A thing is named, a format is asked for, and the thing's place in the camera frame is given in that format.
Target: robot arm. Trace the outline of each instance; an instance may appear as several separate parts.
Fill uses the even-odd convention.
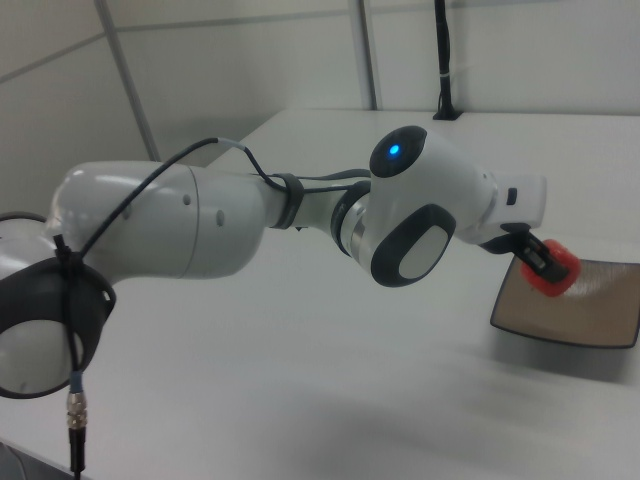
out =
[[[282,175],[268,185],[258,176],[173,165],[122,211],[70,280],[61,250],[81,250],[155,167],[80,165],[56,191],[45,223],[0,217],[0,395],[32,398],[65,385],[71,337],[60,312],[71,286],[82,292],[67,310],[83,319],[71,327],[84,369],[113,308],[113,283],[231,275],[251,260],[267,227],[318,228],[389,287],[427,275],[453,235],[513,252],[551,282],[566,276],[529,232],[544,213],[543,177],[491,173],[436,134],[404,127],[376,146],[370,171]]]

